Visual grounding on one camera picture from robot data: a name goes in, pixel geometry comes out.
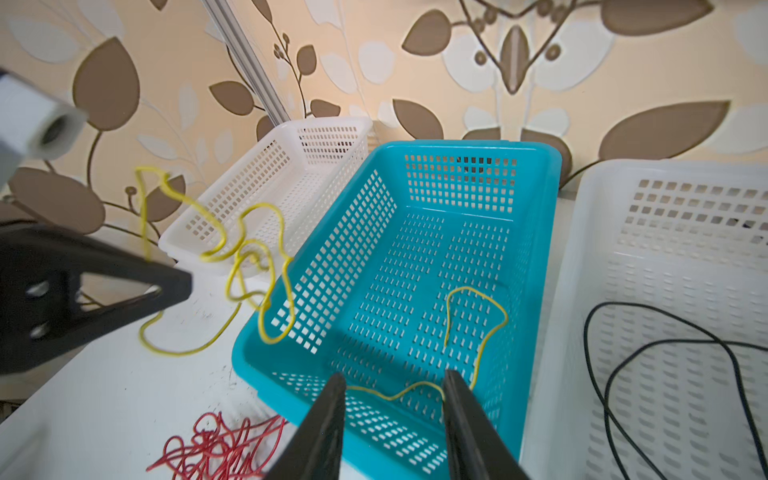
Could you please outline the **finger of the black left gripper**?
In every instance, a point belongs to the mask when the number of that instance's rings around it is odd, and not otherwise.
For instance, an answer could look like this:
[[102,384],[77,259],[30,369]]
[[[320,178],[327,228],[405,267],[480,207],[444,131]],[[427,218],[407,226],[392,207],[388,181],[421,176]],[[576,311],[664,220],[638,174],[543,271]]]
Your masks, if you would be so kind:
[[[95,274],[154,286],[142,296],[94,310],[77,301]],[[184,270],[144,260],[55,225],[1,226],[1,372],[31,370],[108,333],[186,301]]]

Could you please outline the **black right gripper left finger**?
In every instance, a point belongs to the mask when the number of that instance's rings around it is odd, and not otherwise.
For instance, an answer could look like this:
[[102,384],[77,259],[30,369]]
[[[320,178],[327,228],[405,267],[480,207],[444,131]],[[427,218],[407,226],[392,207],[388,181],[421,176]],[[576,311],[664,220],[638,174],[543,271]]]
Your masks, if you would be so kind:
[[342,462],[346,381],[335,373],[265,479],[338,479]]

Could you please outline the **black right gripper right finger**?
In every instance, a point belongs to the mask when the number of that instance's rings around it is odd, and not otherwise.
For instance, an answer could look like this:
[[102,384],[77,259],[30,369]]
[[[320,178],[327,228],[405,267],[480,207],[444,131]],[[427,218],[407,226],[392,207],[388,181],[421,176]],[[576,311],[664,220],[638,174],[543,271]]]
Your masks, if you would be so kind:
[[528,479],[456,370],[446,371],[442,389],[450,478]]

